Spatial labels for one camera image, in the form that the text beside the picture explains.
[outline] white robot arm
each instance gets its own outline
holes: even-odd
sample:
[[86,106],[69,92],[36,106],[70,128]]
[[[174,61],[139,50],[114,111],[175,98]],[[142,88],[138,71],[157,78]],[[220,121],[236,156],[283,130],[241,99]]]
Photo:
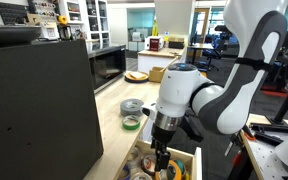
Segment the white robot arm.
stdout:
[[154,120],[156,170],[166,168],[166,144],[185,121],[188,108],[206,130],[217,134],[232,134],[245,125],[254,93],[284,41],[287,4],[288,0],[227,1],[224,21],[239,40],[240,52],[224,87],[203,77],[193,65],[174,64],[166,70],[156,105],[143,108]]

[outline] gray floor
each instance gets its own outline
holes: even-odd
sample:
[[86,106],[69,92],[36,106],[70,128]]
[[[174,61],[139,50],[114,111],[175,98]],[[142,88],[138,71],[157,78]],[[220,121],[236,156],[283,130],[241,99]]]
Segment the gray floor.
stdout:
[[[136,70],[137,59],[134,53],[127,58],[127,68]],[[220,71],[212,70],[208,72],[208,78],[218,84],[225,84],[234,64],[233,59],[213,60],[213,64],[220,68]],[[258,91],[251,104],[251,113],[261,115],[275,115],[285,98],[268,96]],[[210,132],[203,131],[204,140],[201,143],[190,141],[186,138],[183,130],[179,129],[174,135],[169,146],[181,151],[194,154],[196,147],[202,148],[203,162],[203,179],[205,180],[222,180],[226,179],[232,168],[232,160],[238,152],[234,147],[228,157],[224,157],[224,152],[229,144],[229,136],[214,135]],[[250,179],[257,179],[253,173]]]

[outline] microwave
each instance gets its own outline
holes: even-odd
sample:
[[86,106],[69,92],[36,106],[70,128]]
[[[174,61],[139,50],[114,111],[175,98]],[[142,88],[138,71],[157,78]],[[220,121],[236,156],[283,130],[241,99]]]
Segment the microwave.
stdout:
[[94,92],[122,77],[126,71],[125,45],[110,46],[89,53]]

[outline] duct tape roll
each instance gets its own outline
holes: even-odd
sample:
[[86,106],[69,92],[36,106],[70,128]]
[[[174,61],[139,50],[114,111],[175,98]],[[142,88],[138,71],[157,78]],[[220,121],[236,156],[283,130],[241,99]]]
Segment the duct tape roll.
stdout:
[[166,170],[155,172],[155,178],[156,180],[166,180],[166,179],[181,180],[182,173],[178,165],[173,160],[170,160],[168,162],[168,167]]
[[120,104],[121,115],[136,115],[138,117],[142,116],[141,106],[143,106],[143,101],[139,99],[126,99]]
[[135,115],[125,116],[122,121],[122,126],[126,130],[136,130],[141,125],[139,117]]
[[145,173],[150,176],[155,175],[155,165],[156,165],[156,156],[154,154],[148,154],[144,156],[141,162],[142,169]]
[[138,172],[133,175],[132,180],[152,180],[152,178],[144,172]]
[[131,179],[131,173],[130,173],[130,169],[128,168],[127,165],[125,165],[123,167],[123,171],[121,172],[121,174],[118,176],[117,180],[130,180]]
[[186,174],[186,169],[185,169],[185,165],[182,161],[180,160],[174,160],[174,162],[178,165],[178,167],[180,168],[181,170],[181,173],[182,173],[182,179],[185,178],[185,174]]
[[131,154],[127,157],[126,165],[128,168],[135,169],[140,167],[141,152],[137,147],[132,148]]

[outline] chair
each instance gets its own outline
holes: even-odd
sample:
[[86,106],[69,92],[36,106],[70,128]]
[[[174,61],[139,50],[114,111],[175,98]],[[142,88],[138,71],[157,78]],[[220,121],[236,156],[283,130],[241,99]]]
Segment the chair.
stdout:
[[[211,36],[206,36],[205,37],[205,43],[211,43],[213,44],[213,38]],[[202,55],[205,56],[208,60],[208,63],[206,62],[200,62],[200,65],[206,66],[207,70],[210,71],[211,69],[216,69],[217,71],[219,70],[219,68],[215,65],[212,64],[212,59],[221,59],[222,56],[219,53],[219,51],[217,50],[218,47],[216,49],[208,49],[208,50],[204,50]]]

